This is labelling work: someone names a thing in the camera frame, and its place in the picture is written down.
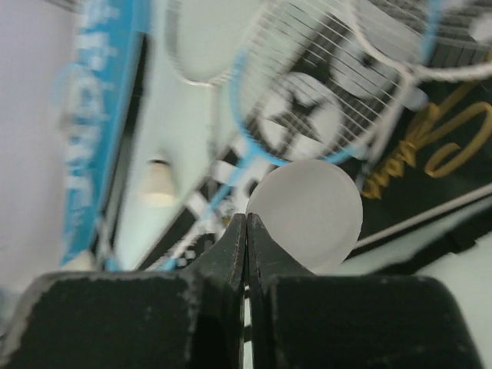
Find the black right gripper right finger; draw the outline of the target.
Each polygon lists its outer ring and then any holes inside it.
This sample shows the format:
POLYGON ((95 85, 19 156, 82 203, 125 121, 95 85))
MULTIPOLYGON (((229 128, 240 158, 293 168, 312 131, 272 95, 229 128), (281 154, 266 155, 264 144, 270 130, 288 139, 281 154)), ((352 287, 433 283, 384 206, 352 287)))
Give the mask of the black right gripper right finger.
POLYGON ((481 368, 452 293, 421 276, 312 274, 247 218, 256 368, 481 368))

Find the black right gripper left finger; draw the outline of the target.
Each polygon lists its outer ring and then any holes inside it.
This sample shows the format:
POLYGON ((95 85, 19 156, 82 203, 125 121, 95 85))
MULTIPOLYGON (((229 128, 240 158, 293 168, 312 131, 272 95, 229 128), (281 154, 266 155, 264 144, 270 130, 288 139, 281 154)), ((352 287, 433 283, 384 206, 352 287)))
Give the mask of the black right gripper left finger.
POLYGON ((246 219, 181 271, 56 272, 33 281, 3 368, 240 368, 246 219))

